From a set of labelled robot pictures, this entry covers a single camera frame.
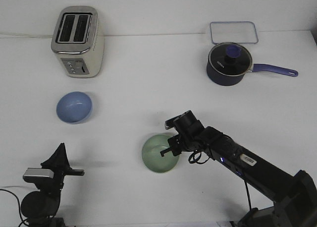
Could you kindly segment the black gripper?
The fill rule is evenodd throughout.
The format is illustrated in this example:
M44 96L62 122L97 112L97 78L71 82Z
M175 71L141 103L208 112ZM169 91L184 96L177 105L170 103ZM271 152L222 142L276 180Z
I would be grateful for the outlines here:
M181 115L182 126L176 129L177 135L168 139L169 148L160 151L161 157L167 154L173 157L182 152L202 150L202 142L198 140L197 136L204 130L203 125L196 119L192 111L186 111Z
M84 170L70 167L64 143L58 146L50 158L41 163L41 167L51 168L53 171L52 187L63 187L65 176L83 176L85 174Z

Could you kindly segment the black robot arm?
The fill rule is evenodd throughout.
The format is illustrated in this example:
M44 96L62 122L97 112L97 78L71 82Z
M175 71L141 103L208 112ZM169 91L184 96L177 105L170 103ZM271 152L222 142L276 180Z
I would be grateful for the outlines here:
M190 163L202 152L227 167L246 183L273 202L259 210L252 208L238 223L239 227L315 227L317 225L317 188L303 170L294 176L279 169L237 144L213 127L203 127L191 111L165 121L165 128L175 128L177 135L168 139L169 148L161 155L191 152Z
M20 205L21 213L30 227L64 227L62 217L56 217L60 206L65 176L83 176L84 170L71 168L64 143L40 168L27 168L23 174L26 183L33 183L37 191L27 194Z

